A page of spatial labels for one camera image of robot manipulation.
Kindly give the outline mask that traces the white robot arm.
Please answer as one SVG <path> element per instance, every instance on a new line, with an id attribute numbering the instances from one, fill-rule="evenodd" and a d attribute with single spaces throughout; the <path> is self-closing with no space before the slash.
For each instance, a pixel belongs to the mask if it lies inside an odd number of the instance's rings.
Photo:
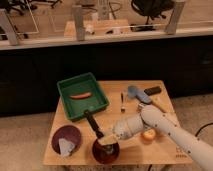
<path id="1" fill-rule="evenodd" d="M 146 105 L 139 114 L 118 120 L 109 133 L 98 142 L 108 145 L 118 140 L 127 140 L 145 130 L 145 126 L 155 128 L 169 136 L 195 162 L 208 170 L 213 167 L 213 147 L 196 136 L 176 126 L 159 108 Z"/>

